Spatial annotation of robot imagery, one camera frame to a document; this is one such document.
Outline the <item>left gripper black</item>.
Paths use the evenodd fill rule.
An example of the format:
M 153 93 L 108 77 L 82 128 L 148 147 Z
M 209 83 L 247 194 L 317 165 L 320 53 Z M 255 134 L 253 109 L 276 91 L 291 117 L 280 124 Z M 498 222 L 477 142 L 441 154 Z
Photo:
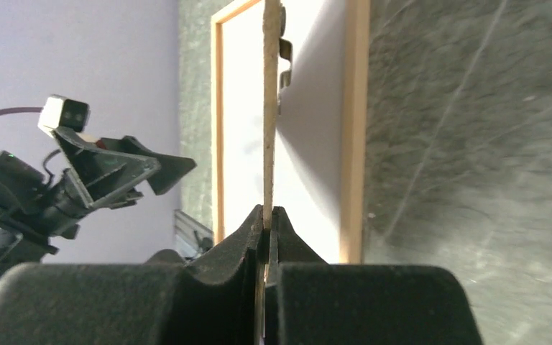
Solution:
M 197 166 L 189 157 L 154 152 L 132 136 L 122 138 L 125 153 L 102 149 L 66 127 L 52 134 L 70 165 L 73 187 L 92 211 L 134 205 L 143 196 L 136 186 L 147 179 L 156 196 L 164 195 Z

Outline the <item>glossy landscape photo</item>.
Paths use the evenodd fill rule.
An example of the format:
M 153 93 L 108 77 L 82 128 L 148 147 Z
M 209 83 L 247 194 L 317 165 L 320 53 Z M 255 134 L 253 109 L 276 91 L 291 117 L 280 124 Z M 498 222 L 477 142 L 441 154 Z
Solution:
M 275 142 L 274 203 L 295 231 L 330 263 L 339 261 L 344 1 L 286 1 L 285 39 L 293 44 L 291 84 L 282 93 Z M 222 114 L 213 155 L 214 229 L 233 233 L 263 202 L 262 1 L 221 25 Z

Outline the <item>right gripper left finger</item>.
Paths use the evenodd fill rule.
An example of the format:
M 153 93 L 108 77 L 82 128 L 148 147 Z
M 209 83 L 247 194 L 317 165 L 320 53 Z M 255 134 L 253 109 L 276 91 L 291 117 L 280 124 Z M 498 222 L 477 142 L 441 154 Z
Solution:
M 0 344 L 255 344 L 262 207 L 188 264 L 20 264 Z

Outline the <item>brown backing board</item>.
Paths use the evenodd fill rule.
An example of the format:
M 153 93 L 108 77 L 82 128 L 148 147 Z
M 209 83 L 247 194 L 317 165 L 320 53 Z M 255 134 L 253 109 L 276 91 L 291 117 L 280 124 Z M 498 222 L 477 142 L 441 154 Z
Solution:
M 278 115 L 278 57 L 280 38 L 280 1 L 265 0 L 262 21 L 264 120 L 263 120 L 263 227 L 272 228 L 275 135 Z

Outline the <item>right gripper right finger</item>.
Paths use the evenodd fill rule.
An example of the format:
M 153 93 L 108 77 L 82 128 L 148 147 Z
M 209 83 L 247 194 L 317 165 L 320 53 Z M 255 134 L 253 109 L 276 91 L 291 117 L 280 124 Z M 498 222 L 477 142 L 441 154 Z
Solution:
M 266 344 L 481 344 L 466 293 L 448 270 L 328 264 L 272 212 Z

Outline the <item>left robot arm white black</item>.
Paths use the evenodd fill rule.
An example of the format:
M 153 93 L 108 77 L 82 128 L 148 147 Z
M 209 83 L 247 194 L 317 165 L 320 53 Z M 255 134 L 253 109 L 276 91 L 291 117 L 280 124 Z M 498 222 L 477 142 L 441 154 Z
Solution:
M 91 143 L 65 127 L 54 136 L 68 162 L 57 182 L 0 153 L 0 277 L 55 254 L 50 239 L 74 239 L 80 221 L 94 211 L 134 206 L 142 197 L 140 183 L 161 196 L 196 167 L 188 157 L 153 152 L 131 136 Z

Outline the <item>wooden picture frame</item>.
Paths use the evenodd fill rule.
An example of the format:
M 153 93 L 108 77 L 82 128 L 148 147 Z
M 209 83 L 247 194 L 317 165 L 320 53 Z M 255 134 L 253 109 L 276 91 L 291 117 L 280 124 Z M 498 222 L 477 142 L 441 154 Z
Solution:
M 219 77 L 222 66 L 219 57 L 221 52 L 221 25 L 241 10 L 246 9 L 249 2 L 251 1 L 233 1 L 211 17 L 212 155 L 213 142 L 222 139 L 222 136 L 215 130 L 215 120 L 222 114 L 220 106 L 222 79 Z M 346 4 L 344 98 L 341 115 L 340 245 L 339 261 L 337 263 L 358 264 L 362 260 L 362 204 L 366 145 L 370 3 L 368 1 L 344 2 Z M 214 175 L 214 166 L 220 164 L 221 159 L 213 155 L 213 202 L 216 199 L 214 189 L 221 182 L 221 178 Z M 213 207 L 213 223 L 215 219 L 216 214 Z M 228 236 L 221 236 L 213 227 L 215 242 L 221 242 Z

